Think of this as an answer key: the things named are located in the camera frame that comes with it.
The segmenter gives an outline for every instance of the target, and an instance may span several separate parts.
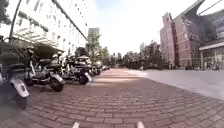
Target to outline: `red brick pavement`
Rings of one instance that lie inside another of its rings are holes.
[[[224,102],[112,69],[87,86],[31,92],[3,128],[224,128]]]

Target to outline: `lamp post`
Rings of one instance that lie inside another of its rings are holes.
[[[21,2],[22,2],[22,0],[19,0],[19,2],[17,4],[17,7],[16,7],[16,11],[15,11],[13,19],[12,19],[12,25],[11,25],[11,29],[10,29],[10,33],[9,33],[9,43],[12,43],[11,41],[12,41],[12,38],[13,38],[14,25],[15,25],[15,22],[16,22],[16,17],[17,17]]]

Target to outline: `overcast sky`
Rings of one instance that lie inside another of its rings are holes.
[[[197,0],[96,0],[101,44],[110,53],[139,51],[140,44],[160,42],[162,16],[171,12],[173,18]],[[206,0],[199,12],[219,0]],[[224,9],[224,1],[206,13]]]

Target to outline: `red brick building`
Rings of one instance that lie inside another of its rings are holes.
[[[197,15],[204,1],[198,0],[175,19],[172,19],[170,13],[162,17],[164,27],[160,30],[161,50],[163,58],[170,64],[202,66],[199,48],[217,40],[215,26],[220,28],[222,25],[215,25],[213,21],[223,19],[224,13],[221,10],[206,16]]]

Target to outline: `storefront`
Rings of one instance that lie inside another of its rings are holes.
[[[201,67],[212,68],[218,65],[224,68],[224,42],[201,47]]]

